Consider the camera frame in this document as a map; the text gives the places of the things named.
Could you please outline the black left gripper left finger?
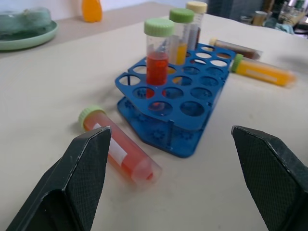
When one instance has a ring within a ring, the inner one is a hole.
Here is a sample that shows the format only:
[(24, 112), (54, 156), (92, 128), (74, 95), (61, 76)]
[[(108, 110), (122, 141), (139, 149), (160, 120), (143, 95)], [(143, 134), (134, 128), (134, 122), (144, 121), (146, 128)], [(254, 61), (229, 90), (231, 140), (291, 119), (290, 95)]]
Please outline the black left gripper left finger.
[(103, 191), (112, 129), (75, 137), (9, 219), (6, 231), (89, 231)]

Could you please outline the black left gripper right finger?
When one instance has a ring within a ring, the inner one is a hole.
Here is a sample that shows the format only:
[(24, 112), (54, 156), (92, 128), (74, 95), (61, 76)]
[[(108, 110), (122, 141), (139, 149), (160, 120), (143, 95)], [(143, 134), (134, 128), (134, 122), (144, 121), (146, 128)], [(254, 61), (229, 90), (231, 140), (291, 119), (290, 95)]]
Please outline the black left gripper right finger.
[(231, 130), (244, 180), (270, 231), (308, 229), (308, 168), (279, 138), (260, 130)]

